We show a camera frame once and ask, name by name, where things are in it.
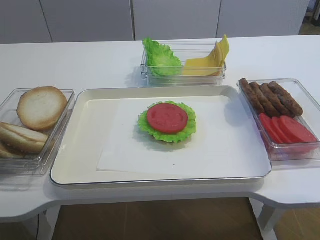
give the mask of top bun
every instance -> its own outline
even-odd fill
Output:
[[[26,127],[45,131],[54,127],[67,105],[66,96],[56,87],[36,87],[19,100],[17,114]]]

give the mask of white tray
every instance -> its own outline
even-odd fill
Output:
[[[194,109],[197,131],[178,144],[139,130],[148,106]],[[92,89],[78,96],[51,170],[66,185],[199,180],[255,181],[271,171],[249,107],[229,86]]]

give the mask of white table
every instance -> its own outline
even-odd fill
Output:
[[[230,38],[225,85],[248,80],[295,78],[320,102],[320,36]],[[0,45],[0,102],[16,88],[56,86],[81,91],[143,87],[140,41]],[[0,221],[25,221],[48,210],[47,230],[54,230],[61,205],[131,201],[251,198],[262,235],[276,239],[273,227],[285,209],[320,204],[320,165],[274,164],[251,189],[246,184],[203,184],[67,190],[42,177],[0,176]],[[50,239],[52,232],[41,235]]]

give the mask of stack of tomato slices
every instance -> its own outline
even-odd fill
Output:
[[[317,142],[317,138],[301,123],[289,116],[268,117],[266,114],[259,115],[260,121],[277,144],[297,144]]]

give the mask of table leg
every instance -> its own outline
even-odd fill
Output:
[[[250,203],[263,240],[277,240],[274,227],[284,214],[285,210],[270,207],[251,198]]]
[[[39,230],[38,230],[38,216],[23,222],[24,226],[29,232],[36,237],[37,240],[51,240],[60,212],[60,206],[54,206],[39,214]]]

